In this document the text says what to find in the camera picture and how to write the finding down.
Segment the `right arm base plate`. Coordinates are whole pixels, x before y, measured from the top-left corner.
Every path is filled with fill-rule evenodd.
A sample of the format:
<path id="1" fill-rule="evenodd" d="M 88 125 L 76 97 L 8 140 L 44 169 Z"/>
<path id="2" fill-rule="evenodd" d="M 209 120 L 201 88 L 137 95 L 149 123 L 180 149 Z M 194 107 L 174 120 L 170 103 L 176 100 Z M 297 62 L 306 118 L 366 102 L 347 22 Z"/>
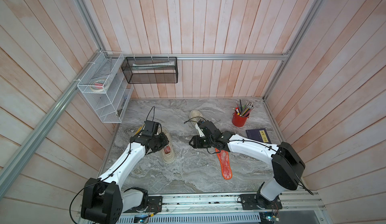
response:
<path id="1" fill-rule="evenodd" d="M 244 211 L 250 210 L 281 210 L 282 203 L 277 196 L 273 201 L 266 200 L 260 194 L 241 194 L 239 202 Z"/>

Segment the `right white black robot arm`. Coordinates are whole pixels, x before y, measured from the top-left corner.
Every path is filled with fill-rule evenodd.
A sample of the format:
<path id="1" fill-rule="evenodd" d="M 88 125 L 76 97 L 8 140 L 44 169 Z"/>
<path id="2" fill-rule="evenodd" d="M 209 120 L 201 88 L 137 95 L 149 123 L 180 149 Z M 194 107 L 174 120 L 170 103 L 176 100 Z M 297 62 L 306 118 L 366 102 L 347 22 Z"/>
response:
<path id="1" fill-rule="evenodd" d="M 195 149 L 209 149 L 211 147 L 243 154 L 269 165 L 273 169 L 272 178 L 264 182 L 254 196 L 256 208 L 267 210 L 282 208 L 279 196 L 286 190 L 297 190 L 304 187 L 301 180 L 305 170 L 305 163 L 286 142 L 279 145 L 251 140 L 230 131 L 221 132 L 211 121 L 199 120 L 195 124 L 198 134 L 193 136 L 189 145 Z"/>

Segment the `beige lace sneaker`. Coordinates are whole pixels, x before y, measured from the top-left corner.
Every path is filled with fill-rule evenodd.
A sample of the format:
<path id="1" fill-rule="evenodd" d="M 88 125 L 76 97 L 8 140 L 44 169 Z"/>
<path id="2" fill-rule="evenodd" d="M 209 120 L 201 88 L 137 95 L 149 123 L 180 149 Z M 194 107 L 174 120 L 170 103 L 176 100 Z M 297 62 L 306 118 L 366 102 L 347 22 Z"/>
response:
<path id="1" fill-rule="evenodd" d="M 163 130 L 161 130 L 161 127 L 159 127 L 157 133 L 159 134 L 161 132 L 165 133 L 168 139 L 168 144 L 161 151 L 161 156 L 165 163 L 170 164 L 176 159 L 176 154 L 171 143 L 171 136 L 167 129 L 163 128 Z"/>
<path id="2" fill-rule="evenodd" d="M 197 134 L 200 137 L 203 137 L 204 134 L 198 125 L 199 122 L 205 122 L 206 121 L 206 119 L 204 118 L 202 113 L 196 109 L 192 110 L 190 113 L 190 120 L 191 120 L 191 123 L 194 125 L 194 128 L 197 131 Z"/>

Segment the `red insole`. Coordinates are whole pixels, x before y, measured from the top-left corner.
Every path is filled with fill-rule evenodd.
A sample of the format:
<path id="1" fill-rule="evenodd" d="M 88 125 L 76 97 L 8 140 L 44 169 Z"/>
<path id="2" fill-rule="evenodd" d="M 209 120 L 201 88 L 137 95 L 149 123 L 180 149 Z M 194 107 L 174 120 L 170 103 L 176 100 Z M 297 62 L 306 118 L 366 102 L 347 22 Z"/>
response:
<path id="1" fill-rule="evenodd" d="M 231 169 L 230 160 L 229 160 L 229 153 L 225 150 L 221 150 L 221 151 L 218 150 L 217 157 L 220 162 L 221 173 L 223 178 L 225 180 L 230 180 L 233 175 L 232 175 L 232 169 Z"/>

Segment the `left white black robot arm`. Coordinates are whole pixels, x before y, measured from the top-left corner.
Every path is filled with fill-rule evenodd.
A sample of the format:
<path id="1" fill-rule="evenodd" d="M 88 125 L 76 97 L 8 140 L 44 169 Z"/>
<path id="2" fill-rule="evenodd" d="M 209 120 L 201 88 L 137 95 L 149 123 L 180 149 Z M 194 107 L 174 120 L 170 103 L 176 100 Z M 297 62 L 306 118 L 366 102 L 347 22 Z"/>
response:
<path id="1" fill-rule="evenodd" d="M 130 138 L 127 148 L 117 161 L 99 178 L 90 178 L 80 190 L 80 216 L 94 224 L 115 224 L 128 210 L 149 213 L 148 191 L 122 186 L 135 165 L 146 155 L 161 151 L 169 144 L 162 125 L 147 120 L 142 129 Z"/>

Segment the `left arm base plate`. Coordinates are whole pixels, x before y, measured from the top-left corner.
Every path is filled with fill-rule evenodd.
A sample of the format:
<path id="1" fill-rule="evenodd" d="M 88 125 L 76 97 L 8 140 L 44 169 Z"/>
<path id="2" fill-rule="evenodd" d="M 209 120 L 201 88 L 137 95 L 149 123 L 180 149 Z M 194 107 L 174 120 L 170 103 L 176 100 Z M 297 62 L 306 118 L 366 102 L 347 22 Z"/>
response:
<path id="1" fill-rule="evenodd" d="M 162 211 L 162 196 L 150 196 L 148 202 L 144 207 L 134 207 L 125 211 L 124 213 L 131 214 L 149 214 L 149 213 L 159 213 Z"/>

